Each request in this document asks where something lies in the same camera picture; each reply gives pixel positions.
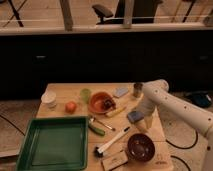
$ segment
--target bowl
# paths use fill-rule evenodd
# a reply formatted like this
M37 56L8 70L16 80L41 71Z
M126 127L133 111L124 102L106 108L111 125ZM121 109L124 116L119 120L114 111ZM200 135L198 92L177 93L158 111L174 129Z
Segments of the bowl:
M141 162L150 161L155 154L153 141L145 134L132 135L127 144L130 156Z
M105 114L115 109L115 102L106 92L98 92L89 100L89 110L96 114Z
M46 104L47 107L52 108L56 106L56 93L48 90L41 96L42 103Z

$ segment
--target brush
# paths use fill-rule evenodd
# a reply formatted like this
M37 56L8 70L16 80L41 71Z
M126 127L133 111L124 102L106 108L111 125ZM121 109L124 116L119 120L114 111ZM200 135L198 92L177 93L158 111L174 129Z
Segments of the brush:
M130 127L127 127L120 131L113 139L111 139L109 142L105 143L101 147L95 147L94 154L96 157L103 157L104 151L106 151L114 142L116 142L118 139L123 137L129 130Z

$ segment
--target orange bowl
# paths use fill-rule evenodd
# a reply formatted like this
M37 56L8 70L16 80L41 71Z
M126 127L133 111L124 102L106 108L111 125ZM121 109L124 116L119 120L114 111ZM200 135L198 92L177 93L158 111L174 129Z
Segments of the orange bowl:
M90 98L88 109L92 113L105 114L115 109L115 102L108 93L98 92Z

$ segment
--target white object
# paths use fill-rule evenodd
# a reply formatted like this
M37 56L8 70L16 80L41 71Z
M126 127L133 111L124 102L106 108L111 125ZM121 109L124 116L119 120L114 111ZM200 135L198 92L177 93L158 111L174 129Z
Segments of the white object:
M125 128L121 132L119 132L113 139L111 139L106 144L102 145L100 148L98 148L98 153L101 154L104 151L106 151L115 141L119 140L121 137L123 137L129 130L130 127Z
M213 159L213 113L169 94L168 83L157 80L143 84L144 97L137 109L144 115L151 115L156 105L163 105L173 114L201 133L208 140L208 148L202 171L212 170Z
M56 106L56 93L54 91L46 91L41 96L42 103L46 104L49 108L53 108Z

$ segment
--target red bowl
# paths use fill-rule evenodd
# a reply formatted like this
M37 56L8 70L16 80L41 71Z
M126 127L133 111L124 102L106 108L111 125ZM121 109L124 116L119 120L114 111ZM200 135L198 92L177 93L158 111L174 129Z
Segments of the red bowl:
M134 134L128 140L130 156L141 162L148 162L155 154L153 141L145 134Z
M105 114L115 108L115 102L106 92L98 92L89 100L88 109L92 113Z

